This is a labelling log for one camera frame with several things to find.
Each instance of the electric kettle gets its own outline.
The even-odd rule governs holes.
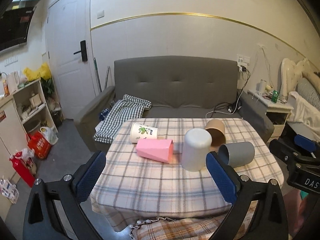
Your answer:
[[[7,75],[7,84],[8,84],[8,89],[10,94],[12,94],[18,89],[18,85],[19,85],[18,71],[13,71]]]

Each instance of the table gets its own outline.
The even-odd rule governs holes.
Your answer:
[[[137,220],[155,217],[205,218],[227,212],[224,201],[207,168],[186,171],[180,165],[185,133],[204,128],[211,119],[133,119],[123,123],[108,153],[106,166],[91,192],[92,210],[102,213],[113,229],[122,231]],[[282,171],[258,133],[245,120],[222,118],[227,143],[250,141],[255,158],[236,168],[252,180],[268,182],[274,178],[281,186]],[[130,142],[134,122],[158,128],[158,136],[174,142],[173,163],[161,163],[137,156]]]
[[[263,98],[255,90],[248,90],[248,94],[252,95],[252,99],[262,106],[266,116],[271,120],[275,127],[275,130],[268,142],[273,139],[278,139],[282,134],[285,123],[291,113],[291,110],[293,110],[293,107],[288,102],[283,104],[279,100],[276,103],[273,103],[270,99]]]

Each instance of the bed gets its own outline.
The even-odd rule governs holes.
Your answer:
[[[320,141],[320,78],[314,72],[306,58],[297,64],[285,58],[281,64],[279,96],[294,108],[288,124],[298,130],[307,126],[313,135],[310,139]]]

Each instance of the gray sofa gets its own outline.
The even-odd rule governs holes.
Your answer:
[[[204,118],[218,104],[236,101],[238,67],[235,61],[203,57],[160,56],[115,61],[115,86],[108,87],[74,119],[91,151],[107,152],[110,145],[93,140],[99,113],[124,94],[150,100],[146,118]],[[242,93],[242,107],[234,114],[214,113],[213,118],[243,118],[266,142],[274,126],[249,95]]]

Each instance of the sofa armrest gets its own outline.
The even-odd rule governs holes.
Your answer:
[[[95,127],[100,122],[99,113],[101,113],[103,109],[110,107],[110,102],[114,97],[115,87],[108,87],[87,104],[73,120],[78,133],[92,152],[97,151],[93,136],[96,133]]]
[[[241,108],[239,114],[257,131],[262,140],[266,143],[275,129],[273,123],[266,116],[265,111],[261,106],[256,104],[247,93],[242,93],[240,101]]]

